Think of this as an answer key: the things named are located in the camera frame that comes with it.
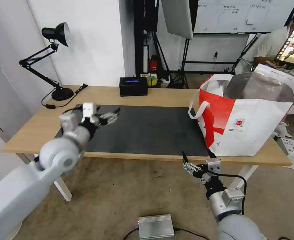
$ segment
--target whiteboard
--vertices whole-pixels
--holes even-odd
[[[200,0],[194,33],[271,32],[293,8],[294,0]]]

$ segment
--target printed logo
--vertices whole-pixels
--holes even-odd
[[[242,118],[237,118],[237,119],[235,120],[235,122],[234,122],[233,125],[234,125],[234,127],[242,128],[243,125],[244,125],[244,122],[245,122],[244,119],[242,119]]]

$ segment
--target lamp arm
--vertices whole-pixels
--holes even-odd
[[[42,57],[39,57],[39,58],[36,58],[36,59],[33,58],[33,57],[37,56],[38,54],[40,54],[40,53],[46,51],[46,50],[49,49],[49,48],[53,49],[53,51],[51,51],[50,53],[47,53],[46,55],[44,55],[44,56],[42,56]],[[36,62],[38,62],[38,61],[40,61],[40,60],[42,60],[42,59],[48,57],[49,55],[51,55],[51,54],[57,52],[57,49],[58,49],[58,44],[57,44],[57,43],[52,43],[52,44],[50,44],[49,46],[45,47],[44,49],[40,50],[39,52],[36,52],[35,54],[29,56],[28,58],[25,58],[25,59],[20,60],[20,61],[19,61],[19,64],[20,64],[20,66],[22,66],[23,68],[27,69],[27,70],[30,71],[31,73],[35,74],[37,77],[43,79],[45,82],[49,83],[49,84],[52,85],[53,87],[55,87],[55,88],[61,88],[61,87],[59,86],[59,83],[56,83],[55,81],[53,81],[53,80],[51,80],[50,78],[48,78],[48,77],[42,75],[40,72],[36,71],[35,69],[33,69],[33,68],[31,67],[32,64],[34,64],[34,63],[36,63]]]

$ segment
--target red and white bag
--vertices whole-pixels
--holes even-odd
[[[266,68],[268,67],[259,65],[259,69],[270,71],[269,76],[287,84],[294,94],[294,77]],[[218,81],[230,81],[232,77],[230,74],[210,77],[195,92],[188,113],[190,118],[198,120],[207,147],[215,155],[253,156],[267,141],[293,103],[222,97],[223,91]],[[197,95],[199,109],[193,116],[191,109]]]

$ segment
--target desk lamp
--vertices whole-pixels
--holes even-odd
[[[41,73],[37,72],[35,69],[31,67],[34,63],[44,59],[45,57],[48,57],[49,55],[57,52],[58,50],[58,43],[55,42],[55,40],[59,41],[61,44],[68,47],[68,44],[70,44],[70,32],[69,27],[67,23],[60,23],[56,28],[43,28],[41,30],[42,35],[48,39],[51,44],[48,47],[45,47],[43,50],[40,50],[39,52],[36,52],[35,54],[29,56],[26,59],[22,59],[19,61],[20,66],[23,68],[26,68],[28,71],[32,72],[36,76],[40,77],[50,85],[52,85],[55,90],[52,92],[51,97],[53,100],[56,101],[63,101],[68,98],[71,98],[74,95],[73,90],[70,88],[63,88],[59,85],[59,82],[56,82]],[[46,51],[47,49],[51,48],[52,51],[50,53],[47,53],[46,55],[42,57],[35,57],[38,54]]]

